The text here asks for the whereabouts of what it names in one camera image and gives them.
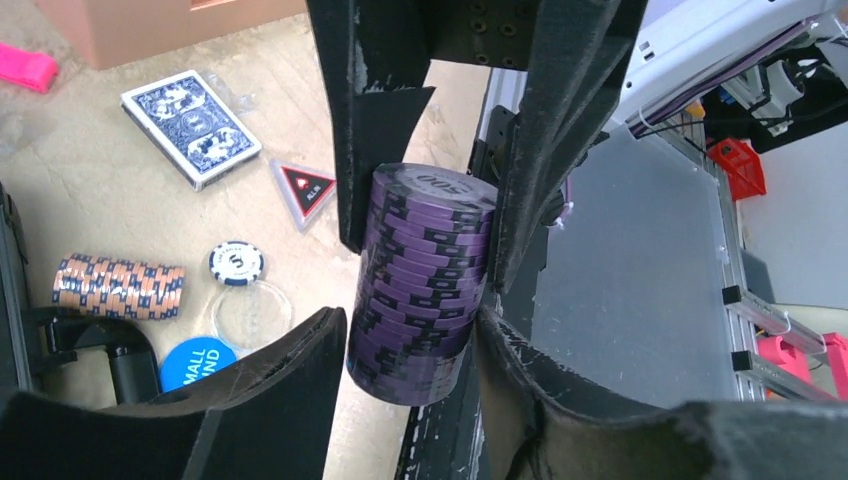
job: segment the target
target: red basket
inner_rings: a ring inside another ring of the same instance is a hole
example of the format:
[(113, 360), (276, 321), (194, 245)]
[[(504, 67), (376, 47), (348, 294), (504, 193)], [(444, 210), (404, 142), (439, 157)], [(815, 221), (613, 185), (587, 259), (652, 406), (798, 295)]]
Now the red basket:
[(766, 194), (763, 164), (747, 143), (732, 138), (724, 139), (710, 148), (707, 155), (727, 172), (733, 201)]

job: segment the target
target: blue and white poker chip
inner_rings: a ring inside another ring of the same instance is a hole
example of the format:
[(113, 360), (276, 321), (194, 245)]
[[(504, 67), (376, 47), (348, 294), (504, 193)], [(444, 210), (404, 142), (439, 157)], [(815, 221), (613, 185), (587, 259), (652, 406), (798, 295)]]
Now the blue and white poker chip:
[(209, 254), (209, 270), (224, 285), (250, 285), (259, 279), (264, 269), (262, 252), (247, 242), (224, 242)]

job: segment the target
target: brown box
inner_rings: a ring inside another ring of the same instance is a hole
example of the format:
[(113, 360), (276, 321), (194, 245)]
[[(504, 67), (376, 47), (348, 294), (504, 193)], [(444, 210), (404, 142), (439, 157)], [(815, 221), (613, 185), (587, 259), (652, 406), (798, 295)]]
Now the brown box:
[(306, 11), (304, 0), (34, 0), (101, 70)]

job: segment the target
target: beige tabletop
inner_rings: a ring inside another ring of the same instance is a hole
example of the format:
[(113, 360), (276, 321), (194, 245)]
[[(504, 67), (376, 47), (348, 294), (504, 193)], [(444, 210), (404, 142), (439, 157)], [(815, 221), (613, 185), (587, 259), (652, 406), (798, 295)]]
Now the beige tabletop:
[[(212, 332), (210, 304), (223, 287), (205, 262), (218, 243), (240, 239), (265, 254), (264, 279), (285, 293), (295, 322), (323, 306), (350, 311), (359, 258), (338, 240), (335, 200), (299, 233), (268, 166), (276, 158), (333, 171), (330, 116), (305, 16), (98, 72), (30, 2), (0, 0), (0, 12), (0, 42), (45, 51), (62, 68), (47, 95), (0, 83), (0, 182), (23, 218), (36, 305), (49, 304), (69, 252), (185, 265), (179, 317), (139, 324), (161, 362), (178, 343)], [(259, 159), (199, 193), (119, 106), (121, 93), (188, 69), (213, 80), (264, 146)], [(439, 88), (405, 161), (464, 169), (487, 76), (433, 64), (426, 83)], [(48, 386), (87, 408), (115, 402), (101, 352), (84, 352)], [(343, 374), (324, 478), (392, 478), (407, 412)]]

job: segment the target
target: pink clamp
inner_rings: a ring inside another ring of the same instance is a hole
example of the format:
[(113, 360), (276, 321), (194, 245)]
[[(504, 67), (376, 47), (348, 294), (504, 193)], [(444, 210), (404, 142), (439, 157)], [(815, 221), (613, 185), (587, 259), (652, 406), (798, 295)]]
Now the pink clamp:
[(0, 79), (47, 93), (53, 77), (58, 75), (59, 65), (46, 53), (27, 52), (0, 43)]

